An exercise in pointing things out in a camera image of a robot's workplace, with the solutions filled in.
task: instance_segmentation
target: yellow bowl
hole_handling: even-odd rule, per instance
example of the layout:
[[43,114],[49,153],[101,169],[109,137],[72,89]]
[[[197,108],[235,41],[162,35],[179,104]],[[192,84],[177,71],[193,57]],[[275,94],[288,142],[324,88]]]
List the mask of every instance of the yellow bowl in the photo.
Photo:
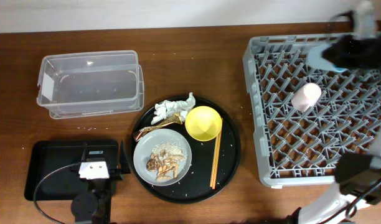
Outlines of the yellow bowl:
[[222,129],[221,116],[211,107],[198,106],[186,116],[185,128],[192,138],[209,141]]

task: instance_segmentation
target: wooden chopstick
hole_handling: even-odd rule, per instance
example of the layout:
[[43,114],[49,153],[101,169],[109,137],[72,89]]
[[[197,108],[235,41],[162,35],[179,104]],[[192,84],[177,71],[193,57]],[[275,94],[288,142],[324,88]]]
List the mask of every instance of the wooden chopstick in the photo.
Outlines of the wooden chopstick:
[[210,187],[215,189],[215,183],[217,181],[217,168],[218,168],[218,158],[220,155],[220,147],[221,147],[221,134],[222,134],[222,128],[219,132],[218,136],[215,139],[215,148],[214,148],[214,158],[213,158],[213,168],[211,173],[211,180],[210,180]]
[[214,156],[213,156],[213,166],[211,167],[210,187],[213,187],[214,171],[215,171],[215,158],[217,157],[217,147],[218,147],[218,136],[215,137]]

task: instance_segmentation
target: clear plastic container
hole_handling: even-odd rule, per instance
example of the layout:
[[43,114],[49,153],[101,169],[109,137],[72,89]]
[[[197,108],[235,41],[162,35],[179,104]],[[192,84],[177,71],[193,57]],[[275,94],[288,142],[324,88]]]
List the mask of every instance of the clear plastic container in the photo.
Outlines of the clear plastic container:
[[53,119],[139,111],[144,84],[135,51],[51,55],[42,60],[37,104]]

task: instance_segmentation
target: gray dish rack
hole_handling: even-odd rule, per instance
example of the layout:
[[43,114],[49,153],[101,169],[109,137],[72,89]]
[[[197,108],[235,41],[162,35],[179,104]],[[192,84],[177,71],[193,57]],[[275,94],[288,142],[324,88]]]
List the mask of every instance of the gray dish rack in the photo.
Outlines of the gray dish rack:
[[[258,173],[271,188],[330,184],[345,152],[366,153],[381,125],[381,70],[342,73],[306,66],[311,47],[344,34],[254,37],[243,56],[253,108]],[[305,83],[322,89],[304,113],[290,99]]]

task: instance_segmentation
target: white wall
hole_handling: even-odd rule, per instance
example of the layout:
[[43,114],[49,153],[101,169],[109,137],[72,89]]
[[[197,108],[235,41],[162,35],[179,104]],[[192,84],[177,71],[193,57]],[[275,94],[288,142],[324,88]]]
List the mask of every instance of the white wall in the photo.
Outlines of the white wall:
[[323,22],[359,1],[0,0],[0,32]]

